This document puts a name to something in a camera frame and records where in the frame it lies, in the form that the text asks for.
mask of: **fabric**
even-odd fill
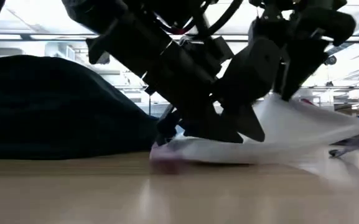
[[[0,159],[149,151],[157,119],[97,73],[62,58],[0,58]]]

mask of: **table surface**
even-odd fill
[[[155,174],[147,154],[0,161],[0,224],[359,223],[359,151],[291,164],[187,165]]]

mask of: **plastic bag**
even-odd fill
[[[359,135],[359,118],[300,101],[286,102],[275,94],[254,110],[265,131],[265,142],[242,136],[244,143],[235,144],[178,135],[170,143],[154,147],[150,158],[225,164],[275,163]]]

